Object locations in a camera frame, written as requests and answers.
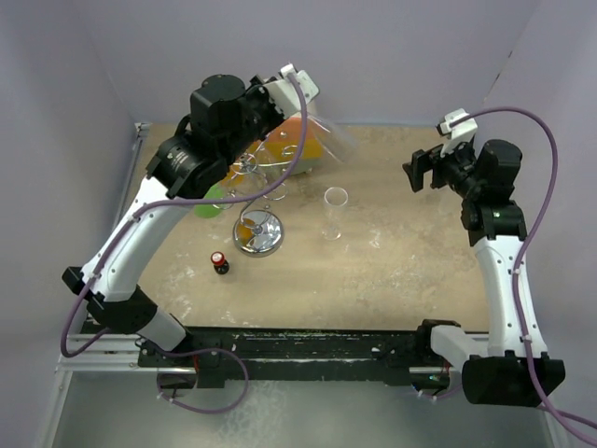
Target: gray wall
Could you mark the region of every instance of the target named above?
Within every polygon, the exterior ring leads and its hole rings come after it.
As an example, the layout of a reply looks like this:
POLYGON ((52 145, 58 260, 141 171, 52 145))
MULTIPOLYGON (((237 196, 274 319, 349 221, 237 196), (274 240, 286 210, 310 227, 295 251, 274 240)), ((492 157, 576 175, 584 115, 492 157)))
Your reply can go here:
POLYGON ((175 122, 214 73, 292 61, 340 122, 435 124, 479 107, 538 0, 74 0, 138 120, 175 122))
MULTIPOLYGON (((597 415, 597 3, 544 0, 485 105, 518 105, 544 118, 560 147, 552 206, 529 253, 530 281, 549 352, 566 363, 555 397, 562 408, 597 415)), ((480 142, 520 146, 516 198, 534 222, 550 167, 546 137, 527 119, 479 119, 480 142)))
POLYGON ((60 280, 106 237, 132 118, 65 0, 0 5, 0 444, 33 446, 73 296, 60 280))

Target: purple cable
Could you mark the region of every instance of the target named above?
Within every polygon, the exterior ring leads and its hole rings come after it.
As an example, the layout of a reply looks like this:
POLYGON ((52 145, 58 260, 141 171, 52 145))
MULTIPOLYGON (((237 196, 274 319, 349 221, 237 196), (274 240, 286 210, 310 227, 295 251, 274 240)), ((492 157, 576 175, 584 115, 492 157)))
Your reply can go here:
POLYGON ((178 406, 179 408, 183 408, 183 409, 186 409, 187 411, 192 411, 194 413, 207 413, 207 414, 227 413, 228 411, 231 411, 232 409, 236 408, 241 403, 241 401, 243 401, 244 397, 246 396, 247 391, 249 390, 249 371, 246 369, 246 366, 244 365, 243 361, 239 357, 237 357, 234 353, 230 352, 229 350, 224 350, 223 348, 202 348, 201 350, 194 350, 192 352, 172 353, 172 352, 166 352, 166 351, 160 349, 155 344, 153 344, 153 346, 156 349, 156 351, 158 351, 158 353, 161 353, 165 357, 194 357, 196 355, 203 355, 203 354, 212 353, 212 352, 222 353, 224 355, 231 357, 236 362, 238 362, 239 365, 241 366, 241 369, 243 369, 243 375, 244 375, 243 392, 241 392, 241 395, 236 400, 234 400, 231 404, 224 406, 222 408, 217 408, 217 409, 195 408, 194 406, 190 406, 188 404, 183 403, 182 401, 178 401, 177 399, 173 399, 172 397, 165 395, 163 393, 163 390, 160 385, 160 378, 158 377, 156 384, 158 386, 158 392, 160 394, 160 397, 162 397, 166 401, 169 401, 172 404, 178 406))
MULTIPOLYGON (((271 193, 272 191, 274 191, 275 189, 277 189, 278 187, 280 187, 282 185, 282 183, 292 174, 292 171, 297 166, 297 163, 299 163, 300 156, 302 155, 302 151, 305 148, 305 143, 307 141, 307 122, 308 122, 307 101, 305 100, 305 96, 303 95, 302 90, 300 89, 299 82, 297 81, 297 79, 295 78, 295 76, 293 74, 288 74, 288 81, 290 81, 290 83, 292 84, 292 87, 294 87, 294 89, 297 93, 297 96, 298 96, 298 102, 300 103, 300 139, 298 141, 297 151, 295 152, 295 155, 294 155, 292 161, 290 162, 290 165, 288 165, 288 168, 286 169, 286 171, 284 173, 282 173, 282 175, 275 182, 273 182, 271 185, 269 185, 268 187, 266 187, 259 193, 251 194, 249 196, 245 196, 242 198, 171 199, 171 200, 164 200, 164 201, 155 201, 154 203, 148 203, 147 205, 144 205, 144 206, 140 207, 139 209, 137 209, 137 211, 132 214, 132 217, 134 219, 138 220, 141 217, 141 215, 143 213, 145 213, 146 211, 152 210, 156 207, 161 207, 164 205, 192 206, 192 205, 200 205, 200 204, 202 204, 202 205, 218 205, 221 203, 245 203, 245 202, 249 202, 249 201, 258 199, 261 196, 265 196, 265 195, 271 193)), ((75 319, 75 315, 76 315, 76 312, 78 311, 79 306, 81 306, 81 303, 83 302, 86 294, 89 292, 90 288, 93 286, 95 279, 99 278, 99 276, 101 276, 100 272, 104 268, 105 263, 108 260, 108 257, 112 254, 112 252, 114 251, 114 249, 116 248, 116 246, 118 245, 120 240, 122 240, 124 235, 127 234, 129 229, 132 227, 132 225, 135 222, 136 221, 130 220, 130 221, 125 222, 122 225, 122 227, 117 232, 117 234, 114 236, 114 238, 112 239, 110 244, 106 247, 104 253, 100 256, 100 259, 98 260, 97 264, 95 265, 95 268, 92 271, 92 277, 88 280, 87 284, 81 289, 81 292, 79 292, 79 294, 76 296, 75 303, 73 304, 73 307, 71 308, 70 312, 68 313, 68 316, 66 317, 66 323, 64 324, 64 327, 62 328, 62 334, 61 334, 61 339, 60 339, 60 350, 61 350, 63 357, 76 357, 77 355, 80 355, 85 350, 87 350, 90 347, 90 345, 95 343, 98 339, 100 339, 102 336, 104 336, 108 332, 108 329, 102 329, 101 331, 96 333, 91 339, 89 339, 83 346, 79 347, 75 352, 69 352, 68 348, 66 347, 66 342, 68 340, 68 331, 71 328, 71 326, 73 325, 73 320, 75 319)))
MULTIPOLYGON (((510 107, 510 106, 491 107, 488 109, 480 110, 479 112, 475 112, 473 114, 469 114, 465 117, 462 117, 461 119, 457 119, 457 120, 451 122, 450 125, 456 126, 456 125, 462 123, 463 121, 467 121, 468 119, 473 119, 474 117, 480 117, 481 115, 492 114, 494 112, 515 112, 517 114, 524 115, 524 116, 534 120, 541 127, 541 129, 543 129, 543 131, 545 132, 545 134, 549 140, 549 145, 551 146, 551 176, 549 178, 548 192, 545 195, 545 199, 543 200, 543 204, 541 205, 539 214, 537 215, 537 219, 535 220, 533 227, 529 231, 529 234, 528 234, 526 240, 524 240, 524 242, 522 243, 522 247, 521 247, 521 250, 519 251, 519 254, 516 256, 516 259, 514 260, 514 268, 512 269, 512 293, 514 295, 514 304, 516 306, 516 314, 518 315, 519 321, 521 322, 522 337, 526 337, 526 336, 529 336, 529 327, 528 327, 526 318, 524 317, 524 311, 522 310, 521 294, 519 291, 519 274, 518 273, 520 272, 522 258, 524 257, 524 254, 526 253, 526 251, 529 247, 529 244, 535 238, 537 229, 539 228, 539 225, 543 221, 543 217, 545 216, 545 214, 548 210, 549 202, 551 201, 551 196, 553 196, 553 190, 555 189, 555 186, 556 186, 556 177, 558 175, 558 145, 556 144, 556 140, 553 136, 553 133, 551 132, 551 129, 549 128, 549 126, 547 125, 547 123, 545 121, 543 121, 541 118, 539 118, 533 112, 529 112, 528 110, 521 109, 518 107, 510 107)), ((533 348, 531 346, 531 341, 529 341, 529 340, 524 341, 524 350, 526 352, 526 360, 527 360, 527 365, 529 368, 529 375, 531 377, 531 382, 533 383, 533 386, 537 392, 537 395, 543 401, 543 404, 545 405, 547 412, 551 413, 551 415, 553 415, 553 417, 558 421, 558 423, 560 423, 560 425, 562 425, 568 432, 570 432, 570 434, 577 437, 578 439, 581 439, 582 441, 584 441, 585 443, 588 443, 591 446, 597 447, 597 439, 594 439, 593 437, 583 434, 582 432, 577 430, 575 427, 572 427, 568 422, 566 422, 564 420, 564 414, 561 413, 560 411, 558 411, 553 406, 553 403, 551 403, 548 396, 543 391, 543 387, 541 387, 541 384, 539 383, 539 379, 537 378, 537 372, 535 370, 535 363, 533 360, 533 348)), ((576 420, 577 422, 583 423, 590 427, 597 427, 597 423, 591 422, 591 420, 585 419, 584 417, 580 417, 578 415, 574 415, 571 413, 566 413, 566 415, 568 415, 568 418, 576 420)))

